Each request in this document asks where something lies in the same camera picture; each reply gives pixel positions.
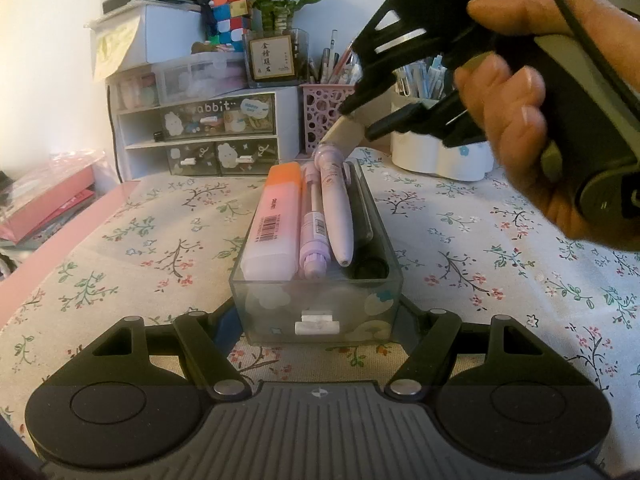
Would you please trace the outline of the person's right hand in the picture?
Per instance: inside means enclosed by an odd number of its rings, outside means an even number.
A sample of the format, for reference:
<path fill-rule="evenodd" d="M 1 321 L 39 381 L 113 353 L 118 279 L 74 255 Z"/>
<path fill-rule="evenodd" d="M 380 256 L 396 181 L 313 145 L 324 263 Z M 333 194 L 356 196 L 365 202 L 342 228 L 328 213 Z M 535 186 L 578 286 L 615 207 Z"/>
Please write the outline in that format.
<path fill-rule="evenodd" d="M 639 22 L 608 0 L 565 0 L 617 75 L 639 89 Z M 554 0 L 472 0 L 470 17 L 503 35 L 569 35 Z M 588 223 L 568 193 L 551 184 L 539 168 L 547 125 L 540 106 L 544 78 L 525 66 L 512 72 L 499 55 L 489 53 L 475 67 L 454 72 L 454 83 L 474 122 L 484 130 L 497 162 L 511 185 L 567 238 L 588 240 L 624 252 L 639 249 L 636 224 L 620 230 Z"/>

